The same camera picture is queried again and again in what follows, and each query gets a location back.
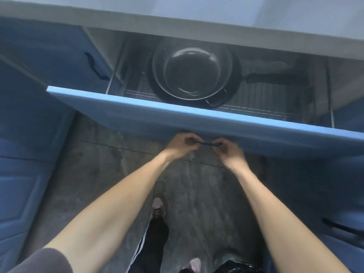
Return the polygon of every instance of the black pants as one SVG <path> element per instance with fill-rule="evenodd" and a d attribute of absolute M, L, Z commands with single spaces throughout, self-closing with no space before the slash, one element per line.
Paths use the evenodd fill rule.
<path fill-rule="evenodd" d="M 163 219 L 152 219 L 149 222 L 147 232 L 144 239 L 139 243 L 137 256 L 134 258 L 129 271 L 127 273 L 159 273 L 163 258 L 163 248 L 167 242 L 169 235 L 169 228 Z M 235 263 L 227 261 L 220 266 L 214 273 L 229 272 L 255 273 L 261 272 L 260 270 L 251 267 L 248 264 Z M 193 273 L 192 270 L 186 268 L 181 269 L 180 273 Z"/>

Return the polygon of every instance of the hand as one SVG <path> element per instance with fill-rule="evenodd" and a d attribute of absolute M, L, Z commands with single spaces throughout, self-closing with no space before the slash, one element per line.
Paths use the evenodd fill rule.
<path fill-rule="evenodd" d="M 249 169 L 244 152 L 237 143 L 224 138 L 216 139 L 213 143 L 222 143 L 221 146 L 214 147 L 214 151 L 220 157 L 225 167 L 233 173 L 236 173 L 239 169 Z"/>
<path fill-rule="evenodd" d="M 203 140 L 194 133 L 178 133 L 161 154 L 166 155 L 167 161 L 171 162 L 200 147 L 200 144 L 198 143 L 187 144 L 185 140 L 188 138 L 195 138 L 198 141 L 203 142 Z"/>

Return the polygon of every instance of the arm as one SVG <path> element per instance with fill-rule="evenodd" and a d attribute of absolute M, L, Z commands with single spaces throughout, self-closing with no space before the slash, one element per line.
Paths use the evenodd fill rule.
<path fill-rule="evenodd" d="M 280 273 L 349 273 L 339 259 L 250 171 L 236 143 L 215 148 L 224 165 L 238 178 L 257 218 Z"/>
<path fill-rule="evenodd" d="M 175 159 L 199 144 L 187 145 L 177 134 L 152 161 L 125 177 L 79 213 L 45 248 L 65 255 L 74 273 L 98 272 L 112 257 L 134 222 L 149 192 L 162 171 Z"/>

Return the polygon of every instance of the gray tile floor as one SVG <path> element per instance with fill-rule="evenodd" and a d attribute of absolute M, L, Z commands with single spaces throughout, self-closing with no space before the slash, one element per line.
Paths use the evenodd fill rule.
<path fill-rule="evenodd" d="M 23 249 L 21 259 L 43 247 L 84 207 L 122 178 L 150 161 L 165 142 L 108 130 L 77 115 L 57 169 Z M 246 155 L 254 173 L 264 178 L 259 156 Z M 200 257 L 205 273 L 212 272 L 214 253 L 233 247 L 260 265 L 263 238 L 235 177 L 210 147 L 169 165 L 157 180 L 120 248 L 102 272 L 125 272 L 144 233 L 152 194 L 168 201 L 169 239 L 161 272 L 178 272 Z"/>

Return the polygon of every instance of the person's right arm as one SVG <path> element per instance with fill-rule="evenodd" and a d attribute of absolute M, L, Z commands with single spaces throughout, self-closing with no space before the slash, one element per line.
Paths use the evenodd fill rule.
<path fill-rule="evenodd" d="M 239 146 L 220 138 L 214 148 L 238 178 L 280 273 L 350 273 L 339 259 L 252 173 Z"/>

